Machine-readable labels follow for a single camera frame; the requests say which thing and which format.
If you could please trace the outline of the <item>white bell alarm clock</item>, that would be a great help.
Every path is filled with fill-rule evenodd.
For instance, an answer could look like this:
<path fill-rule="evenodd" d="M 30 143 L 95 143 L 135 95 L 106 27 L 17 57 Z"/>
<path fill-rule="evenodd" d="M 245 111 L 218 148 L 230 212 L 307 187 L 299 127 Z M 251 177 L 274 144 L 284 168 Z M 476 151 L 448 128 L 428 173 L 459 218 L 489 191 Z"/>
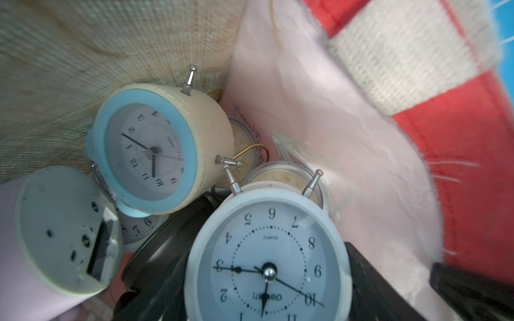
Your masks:
<path fill-rule="evenodd" d="M 349 255 L 328 214 L 279 182 L 240 186 L 199 231 L 184 283 L 188 320 L 348 320 Z"/>

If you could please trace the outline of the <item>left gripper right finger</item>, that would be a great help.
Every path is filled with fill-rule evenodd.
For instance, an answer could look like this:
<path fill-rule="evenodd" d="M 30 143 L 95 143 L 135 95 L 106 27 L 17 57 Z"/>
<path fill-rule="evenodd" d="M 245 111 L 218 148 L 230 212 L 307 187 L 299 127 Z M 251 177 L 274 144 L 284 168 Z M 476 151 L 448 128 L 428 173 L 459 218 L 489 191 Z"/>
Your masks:
<path fill-rule="evenodd" d="M 353 280 L 350 320 L 424 320 L 353 244 L 345 247 Z"/>

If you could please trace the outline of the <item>grey round beige-face clock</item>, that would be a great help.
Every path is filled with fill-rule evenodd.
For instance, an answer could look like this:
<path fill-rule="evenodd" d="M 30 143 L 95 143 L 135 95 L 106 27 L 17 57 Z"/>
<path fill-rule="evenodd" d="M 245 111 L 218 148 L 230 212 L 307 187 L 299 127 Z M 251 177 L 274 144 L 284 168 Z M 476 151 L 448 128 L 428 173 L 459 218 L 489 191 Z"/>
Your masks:
<path fill-rule="evenodd" d="M 235 155 L 241 153 L 246 147 L 256 144 L 257 138 L 254 136 L 250 127 L 242 120 L 236 119 L 235 117 L 229 116 L 229 121 L 232 126 L 232 134 L 234 138 L 234 152 Z M 234 179 L 238 183 L 242 183 L 246 176 L 258 166 L 260 158 L 260 149 L 252 148 L 246 151 L 236 160 L 242 163 L 240 168 L 232 167 L 230 169 Z"/>

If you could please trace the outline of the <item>black round alarm clock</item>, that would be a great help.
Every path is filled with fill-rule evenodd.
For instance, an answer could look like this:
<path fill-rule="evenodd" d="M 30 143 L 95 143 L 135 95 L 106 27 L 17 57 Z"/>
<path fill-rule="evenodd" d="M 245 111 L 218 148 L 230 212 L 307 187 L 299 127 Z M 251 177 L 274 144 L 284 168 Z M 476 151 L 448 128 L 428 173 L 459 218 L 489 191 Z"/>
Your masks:
<path fill-rule="evenodd" d="M 121 275 L 125 287 L 144 290 L 173 259 L 189 254 L 199 230 L 214 210 L 213 203 L 202 195 L 172 214 L 128 261 Z"/>

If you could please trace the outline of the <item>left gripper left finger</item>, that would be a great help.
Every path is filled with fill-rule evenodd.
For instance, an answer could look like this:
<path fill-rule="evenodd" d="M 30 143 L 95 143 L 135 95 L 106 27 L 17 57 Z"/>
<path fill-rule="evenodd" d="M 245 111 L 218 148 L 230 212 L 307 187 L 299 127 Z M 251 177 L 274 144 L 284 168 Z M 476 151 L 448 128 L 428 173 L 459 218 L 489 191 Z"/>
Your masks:
<path fill-rule="evenodd" d="M 112 319 L 187 320 L 184 300 L 186 266 L 186 255 L 175 258 L 144 290 L 123 294 Z"/>

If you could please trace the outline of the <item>pink round alarm clock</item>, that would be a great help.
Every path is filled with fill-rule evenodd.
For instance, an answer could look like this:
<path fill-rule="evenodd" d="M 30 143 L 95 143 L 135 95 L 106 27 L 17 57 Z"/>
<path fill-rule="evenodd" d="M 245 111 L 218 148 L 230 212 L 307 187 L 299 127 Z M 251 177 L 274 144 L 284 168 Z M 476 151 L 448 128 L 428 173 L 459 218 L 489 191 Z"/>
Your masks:
<path fill-rule="evenodd" d="M 1 185 L 1 319 L 51 320 L 103 292 L 123 256 L 95 180 L 48 167 Z"/>

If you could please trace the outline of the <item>blue twin-bell alarm clock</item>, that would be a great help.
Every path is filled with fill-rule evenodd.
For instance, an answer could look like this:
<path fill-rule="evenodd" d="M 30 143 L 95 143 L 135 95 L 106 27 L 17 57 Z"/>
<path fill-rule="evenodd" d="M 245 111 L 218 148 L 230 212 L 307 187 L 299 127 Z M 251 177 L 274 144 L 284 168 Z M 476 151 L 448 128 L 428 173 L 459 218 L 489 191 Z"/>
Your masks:
<path fill-rule="evenodd" d="M 132 84 L 109 96 L 85 149 L 115 205 L 129 217 L 174 213 L 222 177 L 218 156 L 234 154 L 222 107 L 194 89 L 190 66 L 181 87 Z"/>

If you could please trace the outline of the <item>grey round clock wire handle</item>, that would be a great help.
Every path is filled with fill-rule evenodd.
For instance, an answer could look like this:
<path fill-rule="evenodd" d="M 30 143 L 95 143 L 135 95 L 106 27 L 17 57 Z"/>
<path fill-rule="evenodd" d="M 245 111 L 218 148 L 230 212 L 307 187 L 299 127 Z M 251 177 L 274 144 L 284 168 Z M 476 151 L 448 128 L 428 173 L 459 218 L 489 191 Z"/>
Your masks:
<path fill-rule="evenodd" d="M 242 184 L 272 181 L 288 185 L 300 193 L 310 187 L 311 193 L 308 198 L 328 215 L 329 203 L 321 182 L 322 176 L 323 174 L 320 174 L 319 170 L 313 171 L 297 163 L 277 160 L 264 163 L 251 170 L 243 179 Z"/>

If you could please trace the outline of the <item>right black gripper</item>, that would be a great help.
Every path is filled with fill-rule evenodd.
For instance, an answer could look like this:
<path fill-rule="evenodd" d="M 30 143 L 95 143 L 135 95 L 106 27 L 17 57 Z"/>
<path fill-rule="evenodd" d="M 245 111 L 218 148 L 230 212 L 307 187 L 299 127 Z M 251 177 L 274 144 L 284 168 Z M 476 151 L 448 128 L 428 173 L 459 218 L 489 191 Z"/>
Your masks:
<path fill-rule="evenodd" d="M 434 263 L 432 289 L 463 320 L 513 320 L 513 286 L 483 275 Z"/>

